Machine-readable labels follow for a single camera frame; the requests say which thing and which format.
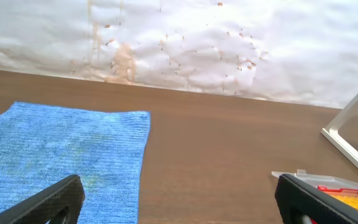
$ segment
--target ribbed blue fabric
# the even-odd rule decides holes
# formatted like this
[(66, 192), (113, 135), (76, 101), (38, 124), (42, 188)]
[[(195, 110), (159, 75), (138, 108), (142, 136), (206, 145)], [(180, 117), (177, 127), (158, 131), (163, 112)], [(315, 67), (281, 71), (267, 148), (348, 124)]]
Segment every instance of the ribbed blue fabric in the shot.
[(78, 223), (137, 223), (149, 131), (146, 111), (14, 103), (0, 115), (0, 212), (78, 174), (86, 197)]

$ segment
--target white backdrop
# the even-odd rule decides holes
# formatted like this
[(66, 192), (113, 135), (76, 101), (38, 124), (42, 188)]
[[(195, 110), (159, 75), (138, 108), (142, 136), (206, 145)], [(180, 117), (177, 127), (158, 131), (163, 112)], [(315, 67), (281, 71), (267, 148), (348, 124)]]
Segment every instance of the white backdrop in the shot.
[(358, 1), (0, 0), (0, 70), (342, 108)]

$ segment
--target blue towel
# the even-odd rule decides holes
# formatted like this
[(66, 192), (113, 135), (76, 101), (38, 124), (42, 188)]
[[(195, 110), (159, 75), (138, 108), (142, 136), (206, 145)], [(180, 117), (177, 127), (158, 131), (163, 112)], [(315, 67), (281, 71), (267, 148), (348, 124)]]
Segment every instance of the blue towel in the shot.
[(0, 115), (0, 212), (78, 174), (85, 190), (78, 223), (137, 223), (149, 131), (146, 111), (14, 103)]

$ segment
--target white wall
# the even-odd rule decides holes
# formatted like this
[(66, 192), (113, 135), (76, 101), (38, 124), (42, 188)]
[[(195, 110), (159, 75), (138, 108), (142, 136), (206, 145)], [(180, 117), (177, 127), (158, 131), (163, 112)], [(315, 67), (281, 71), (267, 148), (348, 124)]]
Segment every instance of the white wall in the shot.
[(0, 0), (0, 70), (342, 108), (358, 1)]

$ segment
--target blue cloth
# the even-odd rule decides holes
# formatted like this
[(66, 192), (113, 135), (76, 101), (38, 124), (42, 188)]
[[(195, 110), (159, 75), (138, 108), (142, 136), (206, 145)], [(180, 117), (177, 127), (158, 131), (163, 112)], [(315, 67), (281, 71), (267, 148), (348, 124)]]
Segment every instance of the blue cloth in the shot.
[(78, 223), (137, 223), (149, 131), (146, 111), (14, 103), (0, 115), (0, 212), (78, 174), (85, 190)]

